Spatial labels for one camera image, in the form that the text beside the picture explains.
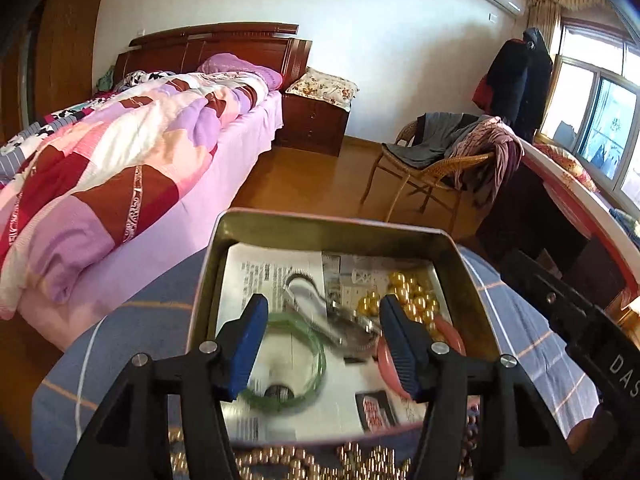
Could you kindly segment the person's hand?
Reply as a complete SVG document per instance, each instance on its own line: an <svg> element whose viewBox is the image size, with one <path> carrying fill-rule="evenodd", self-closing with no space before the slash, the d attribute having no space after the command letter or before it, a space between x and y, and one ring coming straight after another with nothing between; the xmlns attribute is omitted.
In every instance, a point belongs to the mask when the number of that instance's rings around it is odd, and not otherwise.
<svg viewBox="0 0 640 480"><path fill-rule="evenodd" d="M617 430L613 413L600 404L593 415L578 422L566 438L574 461L578 464L593 462L613 441Z"/></svg>

